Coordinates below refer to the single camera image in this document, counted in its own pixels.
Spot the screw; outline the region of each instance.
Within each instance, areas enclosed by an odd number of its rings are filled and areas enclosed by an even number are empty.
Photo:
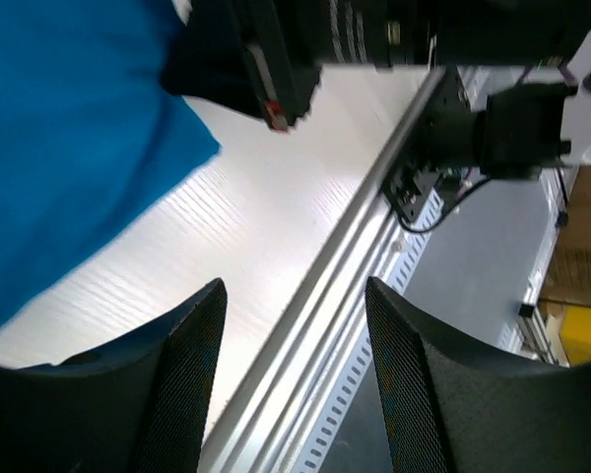
[[[396,253],[404,253],[412,249],[412,247],[409,245],[409,242],[406,239],[401,238],[392,242],[390,249]]]
[[[401,25],[398,22],[387,23],[387,42],[391,46],[401,44]]]

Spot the black camera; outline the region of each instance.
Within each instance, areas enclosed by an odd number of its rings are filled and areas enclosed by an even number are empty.
[[[560,67],[590,30],[591,0],[194,0],[161,83],[287,131],[325,64]]]

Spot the black cable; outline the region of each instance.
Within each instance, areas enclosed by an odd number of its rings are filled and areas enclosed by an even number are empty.
[[[564,208],[566,209],[569,206],[569,194],[567,193],[567,186],[564,185],[564,175],[562,174],[561,168],[556,168],[556,176],[558,177],[560,193],[562,194],[562,201],[564,202]]]
[[[523,83],[525,83],[525,80],[528,78],[528,76],[530,75],[530,73],[534,70],[533,67],[526,67],[525,69],[523,69],[523,72],[521,73],[521,75],[519,76],[519,78],[516,80],[515,85],[516,86],[520,86]]]
[[[399,224],[401,226],[401,228],[410,234],[414,234],[414,235],[423,235],[423,234],[429,234],[431,232],[433,232],[435,229],[437,229],[440,225],[442,225],[444,223],[444,221],[446,220],[446,218],[451,215],[451,213],[453,213],[453,211],[459,207],[462,202],[464,202],[466,199],[468,199],[471,195],[473,195],[475,192],[477,192],[478,190],[480,190],[482,187],[484,187],[486,184],[488,184],[489,182],[491,182],[492,179],[490,179],[489,177],[485,177],[484,179],[478,181],[477,183],[475,183],[473,185],[473,187],[471,187],[470,189],[468,189],[466,192],[464,192],[454,203],[451,207],[449,207],[446,210],[442,210],[442,213],[440,214],[440,217],[433,223],[431,224],[429,227],[425,228],[425,229],[412,229],[410,226],[407,225],[407,223],[403,222],[402,219],[399,219]]]

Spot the camera lens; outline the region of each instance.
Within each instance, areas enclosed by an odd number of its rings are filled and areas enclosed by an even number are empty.
[[[319,65],[423,64],[428,57],[428,19],[417,3],[298,0],[294,20],[300,43]]]

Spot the blue fabric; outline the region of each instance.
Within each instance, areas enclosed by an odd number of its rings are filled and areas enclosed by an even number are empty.
[[[170,0],[0,0],[0,326],[219,145],[158,77]]]

